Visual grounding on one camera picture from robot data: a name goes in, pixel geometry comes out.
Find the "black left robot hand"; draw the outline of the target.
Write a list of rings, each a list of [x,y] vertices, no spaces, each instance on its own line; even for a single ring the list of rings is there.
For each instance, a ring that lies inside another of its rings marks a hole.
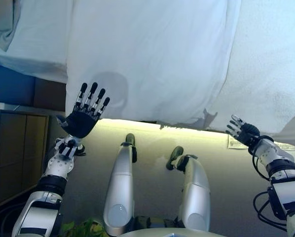
[[[68,135],[82,139],[86,137],[100,120],[101,115],[105,111],[110,102],[110,98],[106,97],[101,102],[106,90],[102,88],[93,99],[98,84],[94,82],[88,94],[86,94],[87,83],[83,83],[77,95],[72,112],[67,116],[57,115],[58,124],[67,132]]]

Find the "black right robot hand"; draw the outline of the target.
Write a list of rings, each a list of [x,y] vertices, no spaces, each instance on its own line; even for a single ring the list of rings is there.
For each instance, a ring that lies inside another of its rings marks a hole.
[[[252,124],[232,115],[227,125],[226,133],[247,147],[252,147],[258,142],[260,131]]]

